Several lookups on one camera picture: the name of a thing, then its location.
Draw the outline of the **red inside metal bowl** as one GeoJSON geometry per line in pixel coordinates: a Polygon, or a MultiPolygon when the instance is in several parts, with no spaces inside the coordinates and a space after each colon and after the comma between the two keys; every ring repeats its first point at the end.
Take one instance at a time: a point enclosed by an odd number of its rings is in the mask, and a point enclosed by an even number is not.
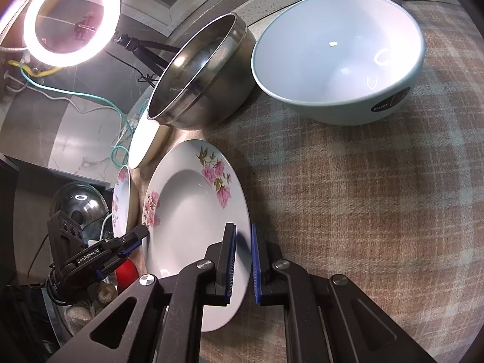
{"type": "Polygon", "coordinates": [[[115,270],[115,273],[119,293],[128,289],[129,286],[139,278],[139,272],[130,259],[127,259],[122,265],[120,265],[115,270]]]}

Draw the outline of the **small floral white plate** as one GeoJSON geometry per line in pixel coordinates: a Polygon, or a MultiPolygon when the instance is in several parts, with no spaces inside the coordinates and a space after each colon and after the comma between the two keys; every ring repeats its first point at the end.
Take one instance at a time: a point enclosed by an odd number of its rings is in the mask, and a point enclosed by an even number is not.
{"type": "Polygon", "coordinates": [[[129,190],[129,168],[127,165],[124,165],[116,176],[116,182],[113,189],[112,219],[115,238],[119,238],[127,232],[129,220],[129,190]]]}

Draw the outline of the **glass pot lid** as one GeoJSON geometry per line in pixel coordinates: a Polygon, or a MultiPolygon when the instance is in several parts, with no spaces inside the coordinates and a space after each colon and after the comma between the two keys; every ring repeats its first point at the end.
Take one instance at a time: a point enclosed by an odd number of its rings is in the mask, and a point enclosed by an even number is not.
{"type": "Polygon", "coordinates": [[[99,239],[103,221],[109,210],[102,194],[92,185],[71,182],[63,185],[53,196],[49,215],[58,211],[76,221],[85,240],[99,239]]]}

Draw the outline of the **large floral white plate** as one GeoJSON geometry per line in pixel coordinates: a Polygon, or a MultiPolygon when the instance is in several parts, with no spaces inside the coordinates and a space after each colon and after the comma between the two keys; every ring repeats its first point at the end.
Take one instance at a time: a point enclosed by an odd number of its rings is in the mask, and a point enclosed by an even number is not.
{"type": "Polygon", "coordinates": [[[154,171],[144,199],[143,241],[148,272],[158,277],[178,274],[221,241],[226,224],[237,230],[231,302],[207,306],[202,330],[225,326],[239,310],[251,274],[249,209],[241,184],[226,157],[203,140],[187,140],[164,156],[154,171]]]}

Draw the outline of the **large white ceramic bowl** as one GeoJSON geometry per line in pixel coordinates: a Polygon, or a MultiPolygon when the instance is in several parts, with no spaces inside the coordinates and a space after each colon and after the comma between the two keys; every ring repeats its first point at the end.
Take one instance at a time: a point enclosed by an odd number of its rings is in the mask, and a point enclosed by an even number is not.
{"type": "Polygon", "coordinates": [[[334,126],[381,120],[404,105],[423,68],[423,32],[391,0],[302,0],[253,49],[264,93],[334,126]]]}

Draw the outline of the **small white bowl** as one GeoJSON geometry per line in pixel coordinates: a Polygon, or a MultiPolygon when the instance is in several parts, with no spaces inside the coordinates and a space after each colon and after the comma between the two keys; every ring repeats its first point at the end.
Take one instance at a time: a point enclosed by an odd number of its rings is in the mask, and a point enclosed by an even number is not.
{"type": "Polygon", "coordinates": [[[127,165],[131,170],[148,165],[166,142],[171,128],[148,118],[148,110],[141,115],[129,146],[127,165]]]}

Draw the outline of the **black tripod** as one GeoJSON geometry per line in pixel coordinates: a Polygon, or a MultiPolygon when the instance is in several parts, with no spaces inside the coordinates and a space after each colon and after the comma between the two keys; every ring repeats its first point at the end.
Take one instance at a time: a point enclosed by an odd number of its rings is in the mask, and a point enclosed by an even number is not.
{"type": "Polygon", "coordinates": [[[157,76],[162,76],[164,70],[167,69],[169,62],[158,56],[158,54],[152,50],[156,49],[158,51],[174,54],[177,54],[180,51],[178,47],[160,44],[154,41],[139,40],[138,38],[130,37],[127,34],[115,35],[113,37],[113,42],[132,53],[157,76]]]}

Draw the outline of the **plaid table cloth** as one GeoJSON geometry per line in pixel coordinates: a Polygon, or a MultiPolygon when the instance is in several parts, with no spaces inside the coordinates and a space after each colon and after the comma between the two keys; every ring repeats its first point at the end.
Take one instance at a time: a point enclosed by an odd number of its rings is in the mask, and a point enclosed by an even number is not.
{"type": "Polygon", "coordinates": [[[386,119],[328,126],[256,91],[167,147],[215,145],[258,232],[312,274],[347,275],[438,362],[458,362],[483,326],[483,38],[458,5],[404,6],[427,55],[386,119]]]}

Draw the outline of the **stainless steel bowl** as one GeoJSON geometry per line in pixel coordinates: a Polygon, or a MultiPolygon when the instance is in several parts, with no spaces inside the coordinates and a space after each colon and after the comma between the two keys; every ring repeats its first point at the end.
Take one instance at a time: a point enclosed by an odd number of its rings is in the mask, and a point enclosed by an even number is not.
{"type": "Polygon", "coordinates": [[[162,73],[147,106],[148,119],[183,130],[226,120],[255,87],[251,71],[255,44],[247,24],[233,12],[205,25],[162,73]]]}

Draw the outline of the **beige work glove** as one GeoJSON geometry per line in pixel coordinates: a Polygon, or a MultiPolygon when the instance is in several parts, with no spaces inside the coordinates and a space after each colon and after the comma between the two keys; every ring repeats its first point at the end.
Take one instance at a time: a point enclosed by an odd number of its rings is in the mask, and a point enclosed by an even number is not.
{"type": "Polygon", "coordinates": [[[64,318],[67,328],[76,335],[94,317],[118,296],[117,287],[112,283],[95,283],[88,288],[88,297],[68,306],[64,318]]]}

